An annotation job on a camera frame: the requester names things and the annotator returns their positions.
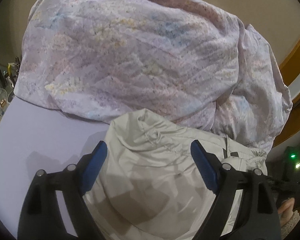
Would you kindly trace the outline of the light grey puffer jacket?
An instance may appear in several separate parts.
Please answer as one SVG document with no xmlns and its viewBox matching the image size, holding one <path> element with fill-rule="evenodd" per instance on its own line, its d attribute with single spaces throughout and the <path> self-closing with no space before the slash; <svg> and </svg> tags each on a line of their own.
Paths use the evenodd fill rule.
<svg viewBox="0 0 300 240">
<path fill-rule="evenodd" d="M 114 119 L 108 154 L 84 201 L 106 239 L 192 239 L 214 201 L 191 142 L 239 171 L 266 172 L 266 153 L 229 137 L 181 127 L 147 109 Z"/>
</svg>

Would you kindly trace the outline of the floral pink quilt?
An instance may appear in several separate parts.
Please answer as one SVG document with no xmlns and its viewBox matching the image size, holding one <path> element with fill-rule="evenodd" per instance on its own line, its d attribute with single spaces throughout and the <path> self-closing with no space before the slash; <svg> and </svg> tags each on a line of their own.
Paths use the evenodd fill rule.
<svg viewBox="0 0 300 240">
<path fill-rule="evenodd" d="M 201 0 L 37 0 L 14 92 L 106 123 L 146 108 L 264 152 L 292 110 L 267 40 Z"/>
</svg>

